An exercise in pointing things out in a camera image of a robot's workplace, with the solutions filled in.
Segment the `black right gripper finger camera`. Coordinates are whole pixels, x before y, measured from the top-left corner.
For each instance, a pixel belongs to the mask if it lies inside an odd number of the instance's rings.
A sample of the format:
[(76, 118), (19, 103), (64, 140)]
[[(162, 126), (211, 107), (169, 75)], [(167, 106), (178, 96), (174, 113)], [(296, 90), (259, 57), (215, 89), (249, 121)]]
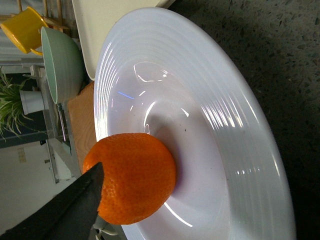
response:
[(101, 162), (41, 209), (0, 236), (2, 240), (87, 240), (98, 215), (104, 170)]

